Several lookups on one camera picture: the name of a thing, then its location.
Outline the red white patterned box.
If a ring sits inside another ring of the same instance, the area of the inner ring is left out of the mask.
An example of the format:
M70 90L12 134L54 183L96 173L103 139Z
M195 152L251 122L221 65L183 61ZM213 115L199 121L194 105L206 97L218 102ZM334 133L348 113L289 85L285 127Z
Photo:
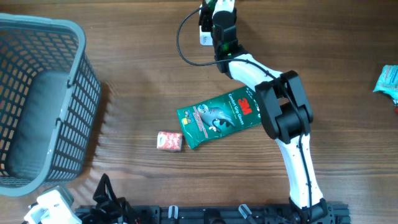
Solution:
M160 131L157 135L157 149L165 151L181 151L183 142L182 133Z

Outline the green 3M gloves package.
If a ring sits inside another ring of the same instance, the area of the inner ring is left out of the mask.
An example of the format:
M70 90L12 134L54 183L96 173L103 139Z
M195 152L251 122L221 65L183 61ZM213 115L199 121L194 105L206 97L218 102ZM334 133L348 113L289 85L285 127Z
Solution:
M190 149L261 123L255 92L241 87L177 110Z

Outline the white teal pouch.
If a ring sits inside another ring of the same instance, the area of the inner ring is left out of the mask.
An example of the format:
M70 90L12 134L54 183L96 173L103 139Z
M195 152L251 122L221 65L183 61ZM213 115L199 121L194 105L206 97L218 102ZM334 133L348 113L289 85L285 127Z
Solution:
M390 96L397 106L397 65L383 66L373 92L382 92Z

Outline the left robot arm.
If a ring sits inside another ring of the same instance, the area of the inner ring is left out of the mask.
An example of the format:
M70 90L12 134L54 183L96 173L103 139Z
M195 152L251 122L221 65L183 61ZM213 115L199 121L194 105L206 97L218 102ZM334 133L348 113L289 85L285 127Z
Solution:
M117 223L139 223L137 213L126 198L117 198L115 195L107 174L101 176L93 200L97 203L95 213L106 222L116 220Z

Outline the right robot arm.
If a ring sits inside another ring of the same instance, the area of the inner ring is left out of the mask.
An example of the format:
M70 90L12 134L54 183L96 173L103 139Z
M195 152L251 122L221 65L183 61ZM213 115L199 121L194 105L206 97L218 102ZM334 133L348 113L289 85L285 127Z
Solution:
M258 62L237 38L234 1L203 1L199 10L203 45L212 45L221 73L251 88L267 135L280 148L290 184L293 213L302 223L327 215L310 155L313 112L297 72L278 72Z

